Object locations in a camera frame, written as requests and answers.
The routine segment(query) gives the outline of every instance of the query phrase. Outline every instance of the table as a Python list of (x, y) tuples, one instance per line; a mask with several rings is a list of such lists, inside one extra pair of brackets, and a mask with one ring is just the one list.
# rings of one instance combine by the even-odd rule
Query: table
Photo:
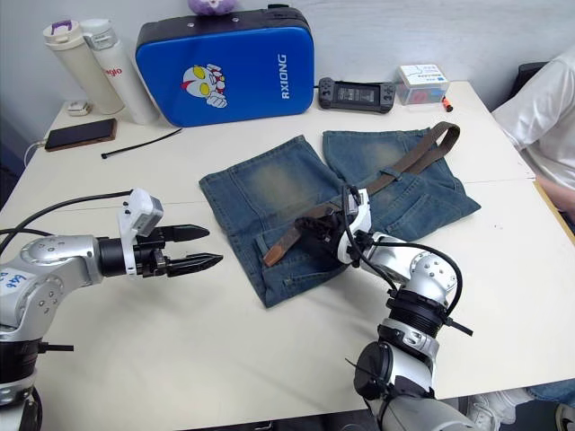
[[(387, 315), (384, 283), (351, 268), (265, 310), (197, 184), (302, 132), (319, 149), (326, 129), (413, 129), (442, 119), (462, 128), (447, 162), (482, 209), (422, 241), (450, 254), (463, 271), (453, 316), (475, 333), (439, 332), (439, 398), (575, 377), (575, 345), (565, 342), (575, 326), (571, 238), (472, 87), (452, 83), (447, 96), (455, 107), (449, 114), (441, 105), (398, 103), (378, 116), (314, 104), (300, 116), (186, 129), (103, 161), (103, 151), (169, 130), (122, 121), (112, 143), (37, 152), (0, 213), (2, 225), (66, 198), (139, 186), (163, 201), (162, 224), (194, 223), (211, 232), (171, 244), (166, 254), (225, 256), (190, 276), (115, 277), (71, 294), (46, 340), (74, 344), (75, 352), (37, 363), (43, 429), (186, 429), (364, 408), (344, 358), (355, 360), (375, 339)], [(60, 113), (53, 128), (75, 121)], [(40, 194), (43, 186), (49, 192)], [(63, 208), (31, 226), (116, 236), (118, 204)], [(19, 236), (5, 256), (31, 239)]]

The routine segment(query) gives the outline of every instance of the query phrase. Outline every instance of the belt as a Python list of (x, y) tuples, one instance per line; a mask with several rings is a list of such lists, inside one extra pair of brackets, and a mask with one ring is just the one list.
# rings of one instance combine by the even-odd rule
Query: belt
[[(438, 144), (437, 148), (429, 150), (437, 140), (446, 133)], [(455, 124), (441, 121), (437, 123), (402, 159), (391, 168), (383, 170), (376, 180), (366, 185), (367, 194), (374, 195), (379, 190), (394, 181), (402, 172), (418, 174), (435, 161), (449, 153), (459, 138), (460, 129)], [(320, 218), (326, 216), (330, 211), (340, 211), (341, 208), (331, 202), (326, 202), (313, 207), (304, 213), (303, 217)], [(292, 225), (286, 233), (268, 250), (263, 257), (263, 262), (267, 267), (272, 267), (278, 263), (288, 252), (288, 250), (301, 238), (301, 233)]]

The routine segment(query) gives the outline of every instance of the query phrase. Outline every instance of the jeans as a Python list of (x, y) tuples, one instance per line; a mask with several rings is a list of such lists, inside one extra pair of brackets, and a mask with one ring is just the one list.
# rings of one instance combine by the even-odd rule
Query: jeans
[(480, 208), (464, 193), (445, 160), (418, 175), (390, 172), (426, 134), (325, 132), (322, 163), (303, 136), (225, 171), (199, 185), (266, 307), (340, 274), (346, 266), (314, 247), (305, 236), (276, 265), (262, 257), (293, 221), (316, 205), (341, 203), (341, 186), (368, 184), (380, 172), (396, 179), (370, 197), (372, 228), (413, 241)]
[(575, 408), (575, 379), (537, 384), (525, 389), (538, 400), (562, 402)]

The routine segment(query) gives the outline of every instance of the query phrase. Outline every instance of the person's arm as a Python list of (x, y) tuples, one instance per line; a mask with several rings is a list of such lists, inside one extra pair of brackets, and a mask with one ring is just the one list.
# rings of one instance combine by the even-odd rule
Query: person's arm
[(554, 60), (492, 115), (521, 151), (547, 133), (574, 98), (575, 74), (562, 61)]
[(575, 223), (575, 191), (560, 186), (541, 174), (536, 175), (536, 179), (557, 209), (566, 212)]

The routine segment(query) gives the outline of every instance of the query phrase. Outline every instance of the label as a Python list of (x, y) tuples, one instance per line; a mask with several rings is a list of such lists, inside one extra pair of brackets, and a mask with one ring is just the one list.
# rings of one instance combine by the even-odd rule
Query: label
[(401, 66), (409, 85), (443, 84), (447, 79), (436, 65)]
[(8, 295), (34, 278), (33, 274), (19, 269), (3, 267), (0, 269), (0, 295)]
[(278, 54), (278, 68), (281, 98), (289, 99), (288, 56), (286, 54)]
[(112, 69), (104, 69), (104, 72), (107, 76), (111, 76), (113, 78), (114, 76), (121, 75), (122, 69), (119, 67), (113, 67)]

